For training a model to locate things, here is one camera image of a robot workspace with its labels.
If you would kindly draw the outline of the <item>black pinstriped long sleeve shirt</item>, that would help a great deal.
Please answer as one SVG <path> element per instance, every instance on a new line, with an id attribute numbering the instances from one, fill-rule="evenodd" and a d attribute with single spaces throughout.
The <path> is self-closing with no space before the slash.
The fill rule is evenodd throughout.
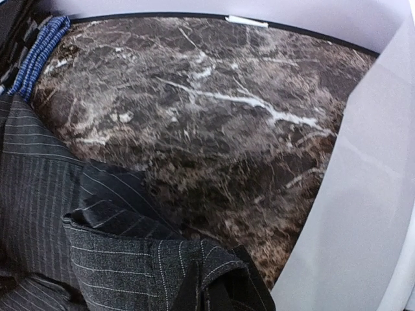
<path id="1" fill-rule="evenodd" d="M 273 310 L 247 250 L 184 238 L 143 175 L 77 159 L 1 96 L 2 310 Z"/>

